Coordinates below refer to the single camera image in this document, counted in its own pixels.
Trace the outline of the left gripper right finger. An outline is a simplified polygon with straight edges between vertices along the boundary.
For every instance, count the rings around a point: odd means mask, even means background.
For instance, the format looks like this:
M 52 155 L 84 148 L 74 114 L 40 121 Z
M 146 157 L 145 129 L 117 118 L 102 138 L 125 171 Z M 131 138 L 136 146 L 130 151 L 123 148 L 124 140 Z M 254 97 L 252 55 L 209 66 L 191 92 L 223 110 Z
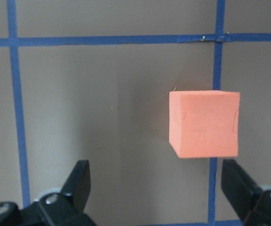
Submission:
M 240 220 L 245 220 L 263 193 L 262 188 L 233 159 L 224 159 L 221 190 Z

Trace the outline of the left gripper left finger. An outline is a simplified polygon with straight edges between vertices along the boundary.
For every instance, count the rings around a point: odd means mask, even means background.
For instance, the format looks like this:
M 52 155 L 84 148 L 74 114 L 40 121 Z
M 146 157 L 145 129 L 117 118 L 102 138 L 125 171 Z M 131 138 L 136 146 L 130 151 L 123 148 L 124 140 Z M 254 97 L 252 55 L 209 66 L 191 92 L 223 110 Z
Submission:
M 69 174 L 60 193 L 73 205 L 78 213 L 83 213 L 91 189 L 88 160 L 78 160 Z

